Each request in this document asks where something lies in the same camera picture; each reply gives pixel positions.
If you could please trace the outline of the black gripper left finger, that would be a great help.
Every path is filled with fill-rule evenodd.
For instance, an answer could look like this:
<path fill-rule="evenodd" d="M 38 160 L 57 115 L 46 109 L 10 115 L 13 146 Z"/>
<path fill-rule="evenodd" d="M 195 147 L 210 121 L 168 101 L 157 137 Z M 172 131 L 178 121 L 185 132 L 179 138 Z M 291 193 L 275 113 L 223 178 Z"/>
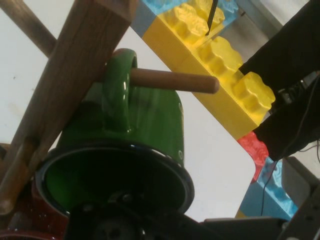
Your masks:
<path fill-rule="evenodd" d="M 173 209 L 140 199 L 83 202 L 69 215 L 67 240 L 200 240 L 197 224 Z"/>

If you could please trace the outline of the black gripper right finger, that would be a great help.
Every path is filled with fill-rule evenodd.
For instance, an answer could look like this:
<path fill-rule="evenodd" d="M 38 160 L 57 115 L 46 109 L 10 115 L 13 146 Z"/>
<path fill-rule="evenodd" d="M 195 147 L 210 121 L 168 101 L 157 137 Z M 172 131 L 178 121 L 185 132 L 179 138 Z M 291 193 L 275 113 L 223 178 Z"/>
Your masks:
<path fill-rule="evenodd" d="M 276 240 L 287 223 L 273 217 L 211 218 L 203 222 L 221 240 Z"/>

